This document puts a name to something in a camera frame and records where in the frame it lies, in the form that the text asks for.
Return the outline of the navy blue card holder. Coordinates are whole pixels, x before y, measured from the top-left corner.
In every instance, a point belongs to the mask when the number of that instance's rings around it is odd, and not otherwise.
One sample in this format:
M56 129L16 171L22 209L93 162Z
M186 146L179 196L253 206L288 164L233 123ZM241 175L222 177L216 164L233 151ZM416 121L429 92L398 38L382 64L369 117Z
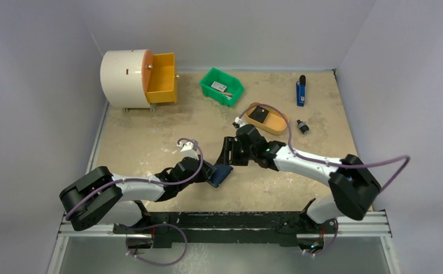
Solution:
M207 183L214 188L218 188L225 181L228 175L233 171L233 167L230 165L214 165L215 171L207 180Z

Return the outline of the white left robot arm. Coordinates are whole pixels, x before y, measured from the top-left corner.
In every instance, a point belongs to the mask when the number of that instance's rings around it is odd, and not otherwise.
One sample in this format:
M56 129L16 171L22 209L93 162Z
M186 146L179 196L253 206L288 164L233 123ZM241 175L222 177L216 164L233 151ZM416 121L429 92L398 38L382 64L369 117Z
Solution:
M170 200L191 184L209 183L216 172L215 165L190 157L143 178L122 177L100 166L62 190L59 198L75 231L114 222L143 233L150 225L150 218L143 213L143 200Z

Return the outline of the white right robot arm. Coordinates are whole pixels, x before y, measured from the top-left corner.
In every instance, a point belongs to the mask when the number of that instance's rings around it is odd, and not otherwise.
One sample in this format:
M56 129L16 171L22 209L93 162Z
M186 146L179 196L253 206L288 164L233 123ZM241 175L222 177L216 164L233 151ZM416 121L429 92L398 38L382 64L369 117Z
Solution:
M247 166L249 161L261 168L289 172L329 187L331 193L311 200L301 212L300 225L314 232L322 223L345 216L360 221L381 191L381 186L355 155L327 158L290 148L287 143L267 141L258 129L247 124L235 136L226 136L217 164Z

